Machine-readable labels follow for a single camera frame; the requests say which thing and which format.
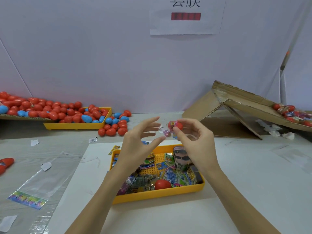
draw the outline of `blue plastic egg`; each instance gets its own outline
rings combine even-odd
[[[113,124],[117,124],[119,120],[117,118],[113,119]]]
[[[109,117],[109,118],[106,118],[106,121],[105,121],[105,122],[106,122],[106,124],[109,124],[109,125],[110,125],[111,123],[113,123],[113,119],[110,118],[110,117]]]
[[[118,119],[120,117],[120,115],[121,115],[121,113],[115,113],[114,117]]]
[[[99,122],[100,122],[100,123],[102,123],[104,120],[105,120],[105,117],[104,117],[104,116],[101,116],[101,117],[99,118]]]
[[[129,118],[126,116],[121,117],[120,120],[126,120],[127,122],[129,122]]]
[[[26,112],[23,111],[23,110],[19,110],[19,111],[18,111],[18,115],[19,115],[20,117],[25,117]]]
[[[0,106],[0,114],[6,114],[9,108],[7,106],[1,105]]]
[[[91,123],[92,122],[92,117],[88,116],[88,115],[82,115],[81,119],[85,122],[85,123]]]

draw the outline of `forearm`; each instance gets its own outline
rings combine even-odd
[[[113,200],[125,180],[126,175],[120,170],[110,170],[97,192],[65,234],[99,234]]]
[[[240,234],[280,234],[243,197],[221,169],[209,175],[206,173],[205,178],[216,192]]]

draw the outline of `yellow plastic tray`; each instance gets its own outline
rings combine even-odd
[[[48,130],[87,130],[100,129],[105,125],[105,120],[112,114],[112,108],[99,108],[108,110],[108,114],[102,123],[56,123],[55,121],[44,122],[44,126]]]
[[[155,163],[163,162],[164,161],[164,153],[172,153],[174,147],[177,145],[181,145],[181,144],[158,146],[156,149],[154,149],[153,152],[155,153]],[[112,154],[112,158],[111,158],[110,170],[113,168],[112,166],[113,166],[115,154],[119,154],[119,152],[120,152],[120,150],[114,150],[114,152]],[[163,171],[163,170],[158,170],[157,167],[153,167],[153,168],[142,170],[141,174],[157,174],[159,176],[159,172],[161,172],[161,171]],[[137,200],[152,199],[152,198],[158,198],[158,197],[163,197],[163,196],[178,195],[178,194],[185,194],[185,193],[201,191],[205,185],[205,179],[203,177],[202,177],[202,179],[204,181],[203,184],[180,186],[180,187],[161,189],[161,190],[153,190],[153,191],[144,191],[144,192],[132,193],[132,194],[126,194],[126,195],[118,195],[115,197],[113,204],[119,204],[119,203],[125,203],[125,202],[137,201]]]

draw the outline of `left hand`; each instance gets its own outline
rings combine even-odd
[[[155,136],[160,123],[156,122],[159,117],[142,121],[124,135],[121,151],[114,169],[122,169],[129,176],[142,164],[146,157],[166,139],[165,136],[154,139],[150,144],[143,144],[141,138]]]

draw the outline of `sign on wall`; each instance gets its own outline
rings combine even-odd
[[[150,35],[220,32],[226,0],[150,0]]]

